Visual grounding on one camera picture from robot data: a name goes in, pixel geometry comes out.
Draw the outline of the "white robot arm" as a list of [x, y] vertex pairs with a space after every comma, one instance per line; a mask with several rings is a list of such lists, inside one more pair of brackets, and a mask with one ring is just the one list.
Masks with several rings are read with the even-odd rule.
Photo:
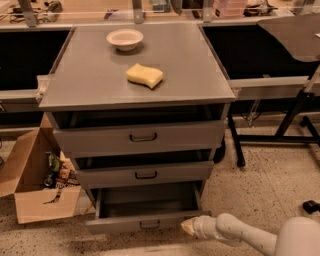
[[277, 234], [250, 226], [228, 213], [193, 217], [181, 226], [191, 236], [229, 246], [245, 242], [264, 256], [320, 256], [320, 224], [306, 217], [290, 218]]

